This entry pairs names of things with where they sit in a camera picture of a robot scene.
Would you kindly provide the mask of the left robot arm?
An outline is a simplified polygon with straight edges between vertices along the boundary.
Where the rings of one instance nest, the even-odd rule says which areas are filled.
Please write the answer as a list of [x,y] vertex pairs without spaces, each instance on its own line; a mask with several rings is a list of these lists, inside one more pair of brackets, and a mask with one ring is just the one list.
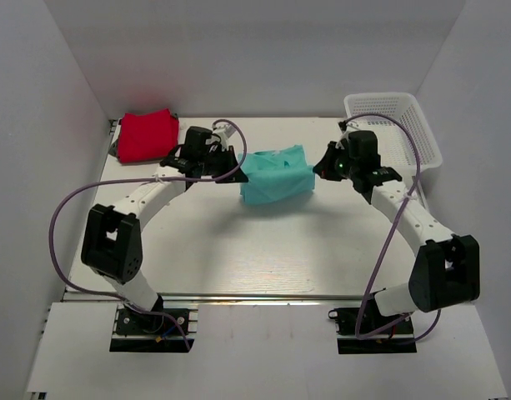
[[184,141],[158,164],[150,178],[123,199],[96,204],[88,213],[81,261],[114,289],[113,296],[136,313],[136,323],[154,333],[164,323],[162,302],[144,277],[142,232],[146,225],[195,183],[245,183],[237,155],[228,140],[239,127],[226,119],[211,128],[191,126]]

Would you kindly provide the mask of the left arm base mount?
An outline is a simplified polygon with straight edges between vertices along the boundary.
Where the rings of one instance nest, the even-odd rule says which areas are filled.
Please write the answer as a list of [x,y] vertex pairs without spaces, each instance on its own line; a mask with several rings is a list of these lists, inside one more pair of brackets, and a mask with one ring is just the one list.
[[169,318],[141,315],[126,307],[120,307],[115,314],[109,352],[189,353],[196,336],[197,310],[167,308],[163,311],[176,319],[188,345]]

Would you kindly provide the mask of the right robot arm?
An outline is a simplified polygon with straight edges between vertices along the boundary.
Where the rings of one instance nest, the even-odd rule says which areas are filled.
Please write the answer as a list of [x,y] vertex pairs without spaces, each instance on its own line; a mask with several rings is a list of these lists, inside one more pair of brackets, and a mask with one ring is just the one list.
[[478,299],[480,248],[471,235],[459,236],[438,222],[414,198],[400,174],[384,167],[372,131],[346,132],[328,144],[313,171],[333,182],[351,181],[353,189],[380,211],[415,256],[408,282],[376,292],[364,312],[377,333],[392,326],[395,316],[432,312]]

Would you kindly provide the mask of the teal t-shirt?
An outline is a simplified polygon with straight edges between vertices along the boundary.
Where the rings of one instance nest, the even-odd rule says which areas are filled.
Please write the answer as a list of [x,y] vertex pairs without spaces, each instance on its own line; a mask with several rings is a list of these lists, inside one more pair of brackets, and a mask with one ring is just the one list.
[[275,203],[315,188],[313,166],[307,163],[302,145],[248,153],[241,170],[248,182],[241,184],[240,196],[249,206]]

